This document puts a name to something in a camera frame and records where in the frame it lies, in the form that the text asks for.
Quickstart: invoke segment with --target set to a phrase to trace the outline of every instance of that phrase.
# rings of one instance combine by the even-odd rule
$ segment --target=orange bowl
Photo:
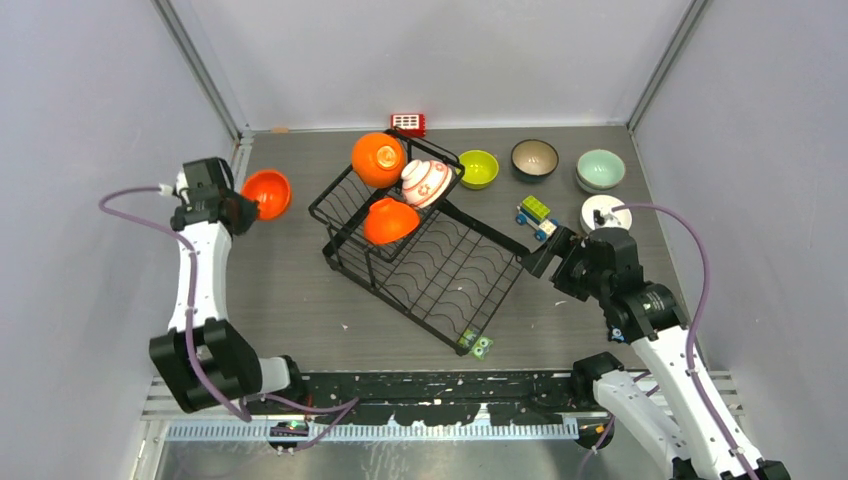
[[[366,185],[388,188],[400,179],[406,166],[406,153],[395,137],[385,133],[368,133],[353,146],[351,164]]]
[[[259,220],[267,222],[286,213],[291,203],[289,180],[276,170],[260,170],[244,182],[241,194],[259,202]]]
[[[400,240],[418,227],[421,220],[409,205],[393,198],[378,200],[365,217],[365,239],[374,245]]]

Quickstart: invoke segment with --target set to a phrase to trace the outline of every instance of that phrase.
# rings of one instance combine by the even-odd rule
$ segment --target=bowl
[[[251,175],[241,189],[248,200],[259,202],[259,220],[273,220],[286,213],[291,204],[291,186],[276,170],[260,170]]]
[[[528,183],[538,183],[548,177],[557,165],[559,154],[547,142],[524,140],[512,147],[512,170]]]
[[[465,167],[462,185],[471,190],[488,187],[498,176],[498,160],[489,152],[469,150],[459,156],[459,163]]]
[[[418,227],[421,219],[409,205],[391,197],[377,200],[365,217],[365,239],[374,245],[400,240]]]
[[[616,187],[625,173],[624,161],[609,150],[591,150],[577,160],[577,184],[588,193]]]
[[[368,133],[354,144],[351,164],[366,185],[388,188],[400,179],[406,166],[406,153],[395,137],[386,133]]]
[[[435,202],[450,186],[453,171],[436,160],[413,160],[400,175],[403,179],[403,199],[416,208]]]
[[[630,210],[619,210],[612,212],[613,207],[624,205],[621,200],[610,195],[593,195],[589,197],[580,208],[580,226],[587,234],[593,230],[603,227],[620,227],[630,230],[633,226],[633,215]],[[604,217],[604,225],[595,223],[595,210]]]

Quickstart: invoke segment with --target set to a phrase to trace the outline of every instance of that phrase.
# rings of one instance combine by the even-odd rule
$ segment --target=black bowl
[[[512,147],[512,171],[527,183],[538,183],[554,173],[559,165],[559,154],[548,142],[522,140]]]

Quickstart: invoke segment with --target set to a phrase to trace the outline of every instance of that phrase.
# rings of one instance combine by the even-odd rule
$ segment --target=red object
[[[406,153],[395,137],[385,133],[368,133],[353,146],[351,164],[366,185],[388,188],[400,179],[406,166]]]
[[[403,130],[410,137],[423,137],[427,134],[427,120],[423,113],[393,113],[389,117],[392,128]]]
[[[421,219],[409,205],[386,197],[377,200],[365,217],[365,239],[374,245],[400,240],[418,227]]]
[[[244,182],[241,194],[259,202],[259,220],[267,222],[286,213],[291,204],[291,186],[276,170],[260,170]]]

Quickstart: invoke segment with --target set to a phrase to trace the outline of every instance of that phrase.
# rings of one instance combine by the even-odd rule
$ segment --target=green bowl
[[[626,172],[624,161],[608,150],[592,150],[577,160],[577,183],[589,193],[617,186]]]
[[[498,160],[489,152],[469,150],[459,156],[459,163],[465,167],[462,185],[471,190],[482,190],[498,176]]]

